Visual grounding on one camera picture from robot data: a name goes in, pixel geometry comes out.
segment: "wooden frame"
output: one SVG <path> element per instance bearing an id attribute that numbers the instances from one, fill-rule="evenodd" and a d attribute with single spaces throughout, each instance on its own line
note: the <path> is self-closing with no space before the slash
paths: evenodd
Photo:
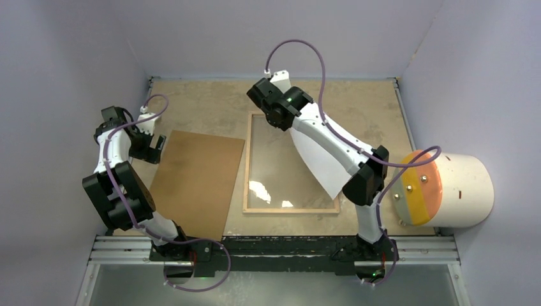
<path id="1" fill-rule="evenodd" d="M 245 214 L 338 214 L 340 202 L 338 197 L 333 201 L 333 208 L 248 208 L 248 193 L 250 180 L 250 156 L 252 123 L 254 116 L 264 116 L 261 111 L 248 111 L 248 133 L 246 135 L 246 167 L 244 169 L 244 195 L 242 199 L 242 212 Z"/>

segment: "white wall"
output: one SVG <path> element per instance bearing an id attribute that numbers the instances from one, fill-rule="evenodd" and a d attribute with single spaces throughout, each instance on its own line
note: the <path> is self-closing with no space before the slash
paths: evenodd
<path id="1" fill-rule="evenodd" d="M 539 305 L 541 3 L 445 1 L 403 75 L 418 147 L 487 166 L 491 215 L 456 231 L 472 304 Z"/>
<path id="2" fill-rule="evenodd" d="M 260 77 L 280 41 L 301 38 L 330 77 L 402 74 L 443 0 L 113 0 L 145 71 L 161 77 Z M 315 54 L 284 46 L 271 68 L 319 77 Z"/>
<path id="3" fill-rule="evenodd" d="M 73 305 L 104 227 L 82 189 L 100 110 L 135 110 L 145 73 L 106 0 L 0 9 L 2 305 Z"/>

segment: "purple hose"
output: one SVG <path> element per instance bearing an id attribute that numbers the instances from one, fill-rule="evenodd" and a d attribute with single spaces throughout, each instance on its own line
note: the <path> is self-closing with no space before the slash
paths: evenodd
<path id="1" fill-rule="evenodd" d="M 363 148 L 359 147 L 358 145 L 354 144 L 353 142 L 347 140 L 345 137 L 340 135 L 327 122 L 326 114 L 323 111 L 323 102 L 322 101 L 323 101 L 323 92 L 325 90 L 325 63 L 323 61 L 323 57 L 322 57 L 321 53 L 318 51 L 318 49 L 314 45 L 312 45 L 311 43 L 309 43 L 307 41 L 298 40 L 298 39 L 282 41 L 276 47 L 274 47 L 274 49 L 272 49 L 272 51 L 270 52 L 270 54 L 269 54 L 269 56 L 267 58 L 267 62 L 265 63 L 265 71 L 269 70 L 269 64 L 271 63 L 270 59 L 271 59 L 272 55 L 276 52 L 276 50 L 278 50 L 279 47 L 285 45 L 286 43 L 301 43 L 301 44 L 307 45 L 312 50 L 314 50 L 314 52 L 316 52 L 316 55 L 318 56 L 318 58 L 320 60 L 321 67 L 322 67 L 322 84 L 321 84 L 320 93 L 319 93 L 319 96 L 318 96 L 318 110 L 319 110 L 320 116 L 321 116 L 321 118 L 323 120 L 323 123 L 325 124 L 327 129 L 329 129 L 329 131 L 334 136 L 336 136 L 338 139 L 340 139 L 342 142 L 349 145 L 351 148 L 354 148 L 355 150 L 357 150 L 361 154 L 365 155 L 366 157 L 372 159 L 373 161 L 376 161 L 377 163 L 380 163 L 380 164 L 383 164 L 383 165 L 389 166 L 389 167 L 402 168 L 402 170 L 394 178 L 392 178 L 392 180 L 389 182 L 387 187 L 382 191 L 380 197 L 377 200 L 376 216 L 377 216 L 377 219 L 378 219 L 378 226 L 380 227 L 380 230 L 382 231 L 383 236 L 385 236 L 385 238 L 387 240 L 389 240 L 389 242 L 391 243 L 391 245 L 394 248 L 392 266 L 391 266 L 389 272 L 385 274 L 385 277 L 381 281 L 379 281 L 377 283 L 374 283 L 374 285 L 381 284 L 381 283 L 385 282 L 387 279 L 389 279 L 389 276 L 392 274 L 392 272 L 394 271 L 394 267 L 396 266 L 396 261 L 398 260 L 398 256 L 397 256 L 398 250 L 396 249 L 396 245 L 389 238 L 389 236 L 387 235 L 387 232 L 385 232 L 385 230 L 382 227 L 382 220 L 381 220 L 381 217 L 380 217 L 380 203 L 382 202 L 383 196 L 385 196 L 385 194 L 389 191 L 390 187 L 393 186 L 394 183 L 396 183 L 398 178 L 400 178 L 400 176 L 406 171 L 407 168 L 418 167 L 418 166 L 422 166 L 422 165 L 425 165 L 425 164 L 429 164 L 429 163 L 432 163 L 436 158 L 438 158 L 438 156 L 440 156 L 440 154 L 441 154 L 441 147 L 437 146 L 437 145 L 429 147 L 428 149 L 423 150 L 421 153 L 417 154 L 409 163 L 407 163 L 407 164 L 397 164 L 397 163 L 390 163 L 388 161 L 384 161 L 382 159 L 379 159 L 379 158 L 375 157 L 374 155 L 372 155 L 372 154 L 370 154 L 368 152 L 365 152 Z M 415 163 L 415 161 L 418 160 L 421 156 L 423 156 L 424 154 L 427 154 L 428 152 L 430 152 L 432 150 L 436 150 L 436 152 L 434 153 L 434 155 L 432 155 L 432 157 L 430 157 L 429 159 L 427 159 L 425 161 Z"/>
<path id="2" fill-rule="evenodd" d="M 113 176 L 113 172 L 112 172 L 111 167 L 109 165 L 107 152 L 108 152 L 108 149 L 109 149 L 109 143 L 111 142 L 111 137 L 113 137 L 113 135 L 115 135 L 116 132 L 118 132 L 118 131 L 120 131 L 122 129 L 128 128 L 130 126 L 134 126 L 135 124 L 139 124 L 141 122 L 146 122 L 148 120 L 152 120 L 152 119 L 154 119 L 156 117 L 159 117 L 163 112 L 165 112 L 165 110 L 169 106 L 169 98 L 167 98 L 167 96 L 164 95 L 164 94 L 153 94 L 152 96 L 150 96 L 145 101 L 143 106 L 147 106 L 149 104 L 150 100 L 152 100 L 153 98 L 156 98 L 156 97 L 162 97 L 163 99 L 165 99 L 165 106 L 163 107 L 163 109 L 161 111 L 159 111 L 158 113 L 156 113 L 156 114 L 154 114 L 154 115 L 152 115 L 152 116 L 150 116 L 148 118 L 123 124 L 122 126 L 119 126 L 119 127 L 115 128 L 107 136 L 107 139 L 105 140 L 105 144 L 103 145 L 103 155 L 102 155 L 103 164 L 105 165 L 107 175 L 109 176 L 109 179 L 111 180 L 111 183 L 113 184 L 114 189 L 116 190 L 117 194 L 120 196 L 122 204 L 124 205 L 126 211 L 128 212 L 128 215 L 130 216 L 130 220 L 131 220 L 131 223 L 133 224 L 134 228 L 136 228 L 138 230 L 144 230 L 150 236 L 152 236 L 152 237 L 154 237 L 154 238 L 156 238 L 158 240 L 168 242 L 170 244 L 185 245 L 185 244 L 192 244 L 193 242 L 197 242 L 197 241 L 210 241 L 210 242 L 216 244 L 217 246 L 219 246 L 220 249 L 223 249 L 223 251 L 225 252 L 225 255 L 227 256 L 227 271 L 225 272 L 225 275 L 217 283 L 215 283 L 214 285 L 212 285 L 210 287 L 203 288 L 203 289 L 190 289 L 190 288 L 180 287 L 180 286 L 177 286 L 177 285 L 171 283 L 167 279 L 167 276 L 165 275 L 165 271 L 164 271 L 164 274 L 163 274 L 163 276 L 165 278 L 165 284 L 168 284 L 169 286 L 171 286 L 171 287 L 173 287 L 175 289 L 178 289 L 178 290 L 183 290 L 183 291 L 187 291 L 187 292 L 204 292 L 204 291 L 212 290 L 212 289 L 218 287 L 219 285 L 221 285 L 227 279 L 227 277 L 229 276 L 229 273 L 231 272 L 231 256 L 229 255 L 229 252 L 227 251 L 227 249 L 225 249 L 223 244 L 219 243 L 216 240 L 208 239 L 208 238 L 196 238 L 196 239 L 192 239 L 192 240 L 188 240 L 188 241 L 182 241 L 182 242 L 175 241 L 175 240 L 171 240 L 171 239 L 168 239 L 168 238 L 161 237 L 161 236 L 153 233 L 149 229 L 147 229 L 144 225 L 139 225 L 139 223 L 137 223 L 137 220 L 135 219 L 135 215 L 133 214 L 133 211 L 131 210 L 130 205 L 128 204 L 128 201 L 127 201 L 126 197 L 124 196 L 124 193 L 121 191 L 119 184 L 117 183 L 115 177 Z"/>

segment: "purple cable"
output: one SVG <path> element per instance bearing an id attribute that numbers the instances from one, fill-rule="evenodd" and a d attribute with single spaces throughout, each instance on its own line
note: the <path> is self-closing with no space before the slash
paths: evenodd
<path id="1" fill-rule="evenodd" d="M 385 282 L 387 279 L 389 279 L 389 276 L 392 274 L 392 272 L 394 271 L 394 267 L 396 266 L 396 261 L 398 260 L 398 256 L 397 256 L 398 250 L 396 248 L 396 245 L 390 239 L 390 237 L 387 235 L 387 232 L 385 232 L 385 230 L 382 228 L 382 220 L 381 220 L 381 217 L 380 217 L 380 203 L 382 202 L 383 196 L 385 196 L 385 194 L 389 191 L 390 187 L 393 186 L 394 183 L 396 183 L 398 178 L 400 178 L 400 176 L 406 171 L 407 168 L 422 166 L 422 165 L 425 165 L 425 164 L 432 163 L 434 160 L 436 160 L 436 158 L 438 158 L 440 156 L 440 154 L 441 154 L 441 147 L 437 146 L 437 145 L 429 147 L 428 149 L 423 150 L 421 153 L 417 154 L 409 163 L 407 163 L 407 164 L 397 164 L 397 163 L 390 163 L 388 161 L 384 161 L 382 159 L 379 159 L 379 158 L 375 157 L 374 155 L 365 152 L 363 148 L 359 147 L 358 145 L 354 144 L 353 142 L 347 140 L 345 137 L 340 135 L 329 124 L 329 122 L 327 121 L 326 114 L 323 111 L 323 102 L 322 101 L 323 101 L 323 92 L 325 90 L 325 63 L 323 61 L 323 56 L 321 55 L 319 50 L 314 45 L 312 45 L 311 43 L 309 43 L 309 42 L 307 42 L 305 40 L 298 40 L 298 39 L 282 41 L 276 47 L 274 47 L 274 49 L 272 49 L 272 51 L 270 52 L 270 54 L 269 54 L 269 56 L 267 58 L 267 62 L 265 62 L 265 71 L 269 70 L 269 64 L 271 63 L 270 59 L 274 55 L 276 50 L 278 50 L 279 47 L 285 45 L 286 43 L 301 43 L 301 44 L 304 44 L 304 45 L 310 47 L 316 53 L 316 55 L 318 56 L 318 58 L 320 60 L 321 67 L 322 67 L 322 84 L 321 84 L 320 93 L 319 93 L 319 96 L 318 96 L 318 110 L 319 110 L 320 116 L 321 116 L 321 118 L 323 120 L 323 123 L 325 124 L 327 129 L 329 129 L 329 131 L 334 136 L 336 136 L 338 139 L 340 139 L 342 142 L 349 145 L 351 148 L 354 148 L 355 150 L 357 150 L 357 152 L 360 152 L 361 154 L 365 155 L 366 157 L 372 159 L 373 161 L 376 161 L 377 163 L 380 163 L 382 165 L 389 166 L 389 167 L 402 168 L 402 170 L 389 182 L 387 187 L 385 189 L 383 189 L 383 191 L 382 191 L 382 193 L 381 193 L 381 195 L 380 195 L 380 197 L 378 198 L 378 201 L 377 201 L 376 216 L 377 216 L 377 219 L 378 219 L 378 226 L 380 227 L 380 230 L 382 231 L 383 236 L 385 236 L 385 238 L 391 243 L 391 245 L 393 246 L 393 248 L 395 250 L 393 252 L 393 261 L 392 261 L 392 266 L 391 266 L 389 272 L 386 273 L 385 277 L 381 281 L 379 281 L 377 283 L 374 283 L 373 285 L 381 284 L 381 283 Z M 436 152 L 434 153 L 434 155 L 432 155 L 432 157 L 430 157 L 429 159 L 426 159 L 425 161 L 415 163 L 415 161 L 418 160 L 421 156 L 423 156 L 424 154 L 427 154 L 428 152 L 430 152 L 432 150 L 436 150 Z"/>
<path id="2" fill-rule="evenodd" d="M 162 97 L 163 99 L 165 99 L 165 106 L 163 107 L 163 109 L 161 111 L 159 111 L 158 113 L 156 113 L 156 114 L 154 114 L 154 115 L 152 115 L 152 116 L 150 116 L 148 118 L 141 119 L 141 120 L 138 120 L 138 121 L 132 121 L 132 122 L 128 122 L 126 124 L 123 124 L 122 126 L 119 126 L 119 127 L 115 128 L 107 136 L 107 139 L 105 140 L 105 144 L 103 145 L 103 155 L 102 155 L 103 164 L 105 165 L 107 175 L 109 176 L 109 179 L 111 180 L 111 183 L 113 184 L 114 189 L 116 190 L 117 194 L 120 196 L 122 204 L 124 205 L 126 211 L 128 212 L 128 215 L 130 216 L 130 220 L 131 220 L 131 223 L 133 224 L 134 228 L 136 228 L 138 230 L 144 230 L 150 236 L 152 236 L 152 237 L 154 237 L 154 238 L 156 238 L 158 240 L 168 242 L 170 244 L 185 245 L 185 244 L 192 244 L 193 242 L 197 242 L 197 241 L 210 241 L 210 242 L 216 244 L 217 246 L 219 246 L 220 249 L 222 249 L 225 252 L 225 255 L 227 256 L 227 271 L 226 271 L 225 275 L 222 277 L 222 279 L 220 279 L 217 283 L 215 283 L 214 285 L 212 285 L 210 287 L 207 287 L 207 288 L 190 289 L 190 288 L 184 288 L 184 287 L 177 286 L 177 285 L 171 283 L 167 279 L 167 275 L 165 274 L 165 270 L 164 270 L 163 276 L 165 278 L 165 284 L 167 284 L 167 285 L 169 285 L 169 286 L 171 286 L 171 287 L 173 287 L 175 289 L 183 290 L 183 291 L 187 291 L 187 292 L 204 292 L 204 291 L 212 290 L 212 289 L 218 287 L 219 285 L 221 285 L 227 279 L 227 277 L 229 276 L 229 273 L 231 272 L 231 256 L 229 255 L 229 252 L 223 246 L 223 244 L 219 243 L 216 240 L 208 239 L 208 238 L 196 238 L 196 239 L 192 239 L 192 240 L 188 240 L 188 241 L 182 241 L 182 242 L 175 241 L 175 240 L 171 240 L 171 239 L 168 239 L 168 238 L 161 237 L 161 236 L 153 233 L 149 229 L 147 229 L 144 225 L 139 225 L 139 223 L 137 223 L 137 220 L 135 219 L 135 215 L 133 214 L 133 211 L 132 211 L 130 205 L 128 204 L 128 201 L 127 201 L 126 197 L 124 196 L 124 193 L 121 191 L 119 184 L 117 183 L 115 177 L 113 176 L 113 172 L 112 172 L 111 167 L 109 165 L 109 160 L 108 160 L 108 156 L 107 156 L 108 149 L 109 149 L 109 143 L 111 142 L 111 137 L 113 137 L 113 135 L 115 135 L 116 132 L 118 132 L 118 131 L 120 131 L 122 129 L 128 128 L 130 126 L 134 126 L 135 124 L 139 124 L 141 122 L 146 122 L 146 121 L 152 120 L 152 119 L 154 119 L 156 117 L 159 117 L 163 112 L 165 112 L 165 110 L 169 106 L 169 98 L 167 98 L 167 96 L 164 95 L 164 94 L 153 94 L 152 96 L 150 96 L 145 101 L 143 106 L 147 106 L 149 104 L 150 100 L 152 100 L 153 98 L 156 98 L 156 97 Z"/>
<path id="3" fill-rule="evenodd" d="M 389 167 L 395 167 L 395 168 L 411 168 L 411 167 L 417 167 L 417 166 L 422 166 L 424 164 L 429 164 L 429 163 L 432 163 L 436 158 L 438 158 L 438 156 L 440 156 L 441 154 L 441 148 L 440 147 L 437 147 L 437 151 L 436 153 L 430 157 L 429 159 L 425 160 L 425 161 L 421 161 L 419 163 L 414 163 L 414 164 L 397 164 L 397 163 L 390 163 L 388 161 L 384 161 L 384 160 L 381 160 L 379 158 L 377 158 L 376 156 L 368 153 L 368 152 L 365 152 L 363 148 L 359 147 L 358 145 L 354 144 L 353 142 L 347 140 L 345 137 L 343 137 L 342 135 L 340 135 L 328 122 L 327 122 L 327 115 L 325 114 L 325 112 L 323 111 L 323 92 L 325 90 L 325 63 L 323 61 L 323 56 L 321 55 L 321 53 L 319 52 L 319 50 L 314 46 L 312 45 L 311 43 L 307 42 L 307 41 L 304 41 L 304 40 L 298 40 L 298 39 L 292 39 L 292 40 L 285 40 L 285 41 L 282 41 L 281 43 L 279 43 L 276 47 L 274 47 L 274 49 L 272 49 L 272 51 L 270 52 L 268 58 L 267 58 L 267 62 L 265 62 L 265 71 L 268 71 L 269 70 L 269 64 L 271 63 L 271 57 L 274 55 L 274 53 L 276 52 L 276 50 L 278 50 L 279 47 L 285 45 L 286 43 L 301 43 L 301 44 L 304 44 L 304 45 L 307 45 L 308 47 L 310 47 L 312 50 L 314 50 L 314 52 L 316 52 L 316 55 L 318 56 L 319 60 L 320 60 L 320 63 L 321 63 L 321 67 L 322 67 L 322 84 L 321 84 L 321 88 L 320 88 L 320 93 L 319 93 L 319 96 L 318 96 L 318 109 L 319 109 L 319 113 L 320 113 L 320 116 L 323 120 L 323 123 L 325 124 L 325 126 L 329 129 L 329 131 L 334 134 L 334 136 L 336 136 L 338 139 L 340 139 L 342 142 L 344 142 L 345 144 L 349 145 L 351 148 L 354 148 L 355 150 L 357 150 L 357 152 L 360 152 L 361 154 L 365 155 L 366 157 L 376 161 L 377 163 L 380 163 L 380 164 L 383 164 L 385 166 L 389 166 Z"/>

